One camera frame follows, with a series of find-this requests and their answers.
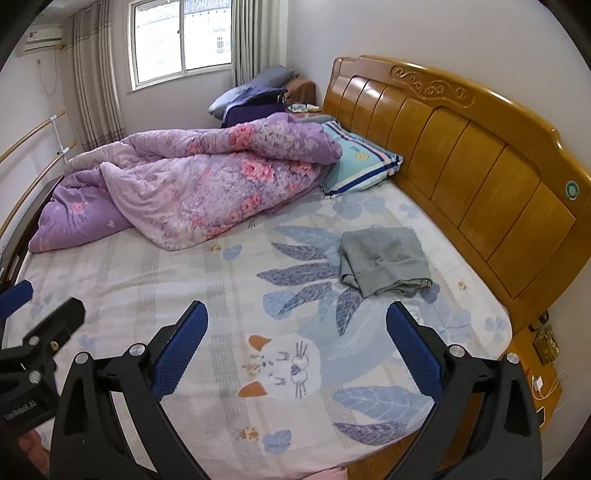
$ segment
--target cat print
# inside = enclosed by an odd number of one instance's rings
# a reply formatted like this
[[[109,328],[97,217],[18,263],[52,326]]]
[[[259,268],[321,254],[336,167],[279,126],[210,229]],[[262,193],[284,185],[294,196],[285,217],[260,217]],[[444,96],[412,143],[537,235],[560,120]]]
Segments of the cat print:
[[[251,335],[251,362],[243,365],[254,380],[242,387],[241,398],[269,396],[277,400],[303,400],[320,389],[320,352],[296,333],[274,339]]]

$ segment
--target beige curtain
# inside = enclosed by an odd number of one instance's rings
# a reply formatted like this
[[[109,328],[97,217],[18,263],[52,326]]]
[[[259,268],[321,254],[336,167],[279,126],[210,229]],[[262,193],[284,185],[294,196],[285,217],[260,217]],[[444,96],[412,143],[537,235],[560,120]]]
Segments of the beige curtain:
[[[234,84],[250,82],[279,63],[279,0],[232,0]]]
[[[66,108],[85,151],[125,136],[113,69],[111,0],[80,10],[64,26]]]

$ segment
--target bolt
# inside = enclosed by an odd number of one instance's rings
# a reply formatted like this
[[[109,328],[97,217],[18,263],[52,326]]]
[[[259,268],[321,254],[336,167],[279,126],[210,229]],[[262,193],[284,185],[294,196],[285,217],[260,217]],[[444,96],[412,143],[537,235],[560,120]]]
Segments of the bolt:
[[[76,358],[74,360],[76,361],[76,363],[78,365],[85,364],[86,361],[88,360],[88,353],[86,353],[86,352],[79,353],[78,355],[76,355]]]
[[[516,364],[518,364],[518,363],[519,363],[519,355],[517,355],[516,353],[513,353],[513,352],[509,352],[509,353],[507,354],[507,361],[508,361],[510,364],[514,364],[514,365],[516,365]]]
[[[33,370],[29,373],[29,382],[32,384],[39,384],[41,382],[41,374],[37,370]]]
[[[146,350],[146,347],[144,345],[142,345],[141,343],[136,343],[135,345],[132,345],[129,349],[129,354],[131,356],[140,356],[142,353],[144,353]]]
[[[461,345],[452,345],[449,348],[449,352],[457,358],[461,358],[466,354],[464,347],[462,347]]]

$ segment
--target wooden headboard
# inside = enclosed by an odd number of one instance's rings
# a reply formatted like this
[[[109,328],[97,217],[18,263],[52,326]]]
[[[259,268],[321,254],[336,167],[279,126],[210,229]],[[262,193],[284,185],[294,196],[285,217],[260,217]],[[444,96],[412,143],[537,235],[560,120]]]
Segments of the wooden headboard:
[[[441,70],[335,60],[324,113],[404,156],[394,181],[507,308],[514,333],[591,255],[591,177],[527,108]]]

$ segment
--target pillow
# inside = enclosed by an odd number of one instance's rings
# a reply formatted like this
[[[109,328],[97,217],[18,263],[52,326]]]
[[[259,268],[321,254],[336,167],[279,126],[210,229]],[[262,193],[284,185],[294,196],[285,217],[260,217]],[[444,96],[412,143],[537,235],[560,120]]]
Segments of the pillow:
[[[243,94],[244,90],[246,90],[248,86],[249,85],[246,83],[244,85],[240,85],[239,87],[233,88],[232,90],[228,90],[226,93],[220,95],[217,100],[211,104],[207,111],[218,120],[221,120],[228,104]]]
[[[338,122],[323,125],[325,133],[343,148],[343,156],[322,182],[327,195],[358,192],[394,175],[402,156],[371,143],[364,137],[347,132]]]
[[[248,83],[256,87],[278,88],[283,87],[293,76],[293,70],[286,69],[281,65],[273,65],[263,70]]]
[[[299,124],[325,124],[326,122],[336,122],[336,119],[333,116],[323,113],[321,115],[296,117],[295,121]]]

